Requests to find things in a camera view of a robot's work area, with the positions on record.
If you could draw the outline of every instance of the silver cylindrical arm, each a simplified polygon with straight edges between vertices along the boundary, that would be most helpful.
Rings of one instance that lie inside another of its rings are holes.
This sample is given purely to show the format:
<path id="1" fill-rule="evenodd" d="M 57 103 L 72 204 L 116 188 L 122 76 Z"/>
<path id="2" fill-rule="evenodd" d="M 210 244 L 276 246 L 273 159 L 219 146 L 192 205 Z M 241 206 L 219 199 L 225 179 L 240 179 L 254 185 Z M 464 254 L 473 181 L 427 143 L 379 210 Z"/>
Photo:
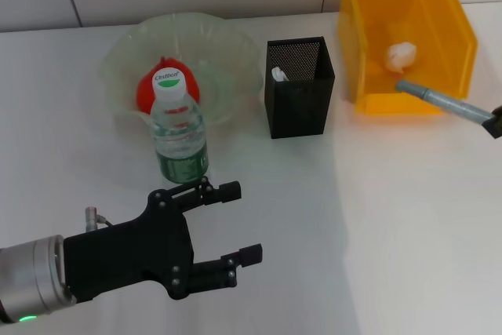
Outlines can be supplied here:
<path id="1" fill-rule="evenodd" d="M 64 284 L 63 237 L 0 249 L 0 322 L 49 314 L 75 303 Z"/>

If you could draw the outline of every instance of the metal rod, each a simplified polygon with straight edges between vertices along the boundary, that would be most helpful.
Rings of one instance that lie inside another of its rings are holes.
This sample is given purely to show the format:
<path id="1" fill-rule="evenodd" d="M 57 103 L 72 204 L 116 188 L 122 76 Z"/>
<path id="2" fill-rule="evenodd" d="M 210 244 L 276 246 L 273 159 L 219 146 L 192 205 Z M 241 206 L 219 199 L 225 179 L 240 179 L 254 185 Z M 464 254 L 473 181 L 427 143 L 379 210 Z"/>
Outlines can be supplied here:
<path id="1" fill-rule="evenodd" d="M 433 89 L 419 86 L 411 82 L 400 81 L 395 86 L 395 90 L 411 94 L 412 96 L 418 97 L 429 104 L 440 107 L 446 112 L 458 115 L 461 118 L 467 119 L 468 121 L 479 125 L 482 125 L 484 122 L 494 117 L 492 113 L 484 111 L 479 107 L 455 100 L 454 98 L 440 92 L 436 92 Z"/>
<path id="2" fill-rule="evenodd" d="M 87 207 L 85 209 L 85 233 L 97 230 L 97 208 Z"/>

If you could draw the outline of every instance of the robotic arm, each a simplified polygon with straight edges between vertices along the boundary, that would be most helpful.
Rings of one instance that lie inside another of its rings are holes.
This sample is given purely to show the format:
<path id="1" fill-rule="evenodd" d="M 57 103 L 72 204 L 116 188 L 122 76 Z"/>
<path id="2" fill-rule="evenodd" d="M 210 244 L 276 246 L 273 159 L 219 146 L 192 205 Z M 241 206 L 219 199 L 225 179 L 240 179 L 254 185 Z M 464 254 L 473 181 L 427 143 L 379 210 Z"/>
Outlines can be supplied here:
<path id="1" fill-rule="evenodd" d="M 172 190 L 153 191 L 144 212 L 129 222 L 0 249 L 0 326 L 145 280 L 162 284 L 174 300 L 237 286 L 236 268 L 260 263 L 261 245 L 194 263 L 183 213 L 240 198 L 237 181 L 216 189 L 203 177 Z"/>

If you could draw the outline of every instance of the grey tool handle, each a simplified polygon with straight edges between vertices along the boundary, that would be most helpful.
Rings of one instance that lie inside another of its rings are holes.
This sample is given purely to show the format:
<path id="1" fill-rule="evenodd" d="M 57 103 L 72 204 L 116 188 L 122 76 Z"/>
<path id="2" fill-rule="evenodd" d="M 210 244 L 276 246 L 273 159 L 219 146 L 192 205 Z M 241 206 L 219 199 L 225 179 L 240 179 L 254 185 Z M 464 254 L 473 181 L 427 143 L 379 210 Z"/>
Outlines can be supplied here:
<path id="1" fill-rule="evenodd" d="M 419 86 L 411 82 L 400 81 L 396 85 L 395 89 L 398 92 L 411 94 L 412 96 L 418 97 L 431 105 L 440 107 L 444 111 L 453 113 L 479 125 L 482 125 L 484 122 L 494 117 L 492 113 L 484 111 L 479 107 L 455 100 L 454 98 L 440 92 L 436 92 L 433 89 Z"/>

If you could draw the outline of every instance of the green led light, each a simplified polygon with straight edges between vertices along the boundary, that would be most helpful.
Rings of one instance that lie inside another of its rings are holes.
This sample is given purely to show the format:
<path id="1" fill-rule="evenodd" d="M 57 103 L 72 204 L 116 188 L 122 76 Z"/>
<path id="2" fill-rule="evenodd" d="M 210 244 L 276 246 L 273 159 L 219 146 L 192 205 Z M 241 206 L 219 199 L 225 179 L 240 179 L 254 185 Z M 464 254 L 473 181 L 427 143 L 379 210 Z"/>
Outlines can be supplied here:
<path id="1" fill-rule="evenodd" d="M 19 322 L 26 322 L 26 321 L 31 321 L 32 319 L 37 318 L 36 315 L 28 315 L 26 317 L 23 317 L 19 320 Z"/>

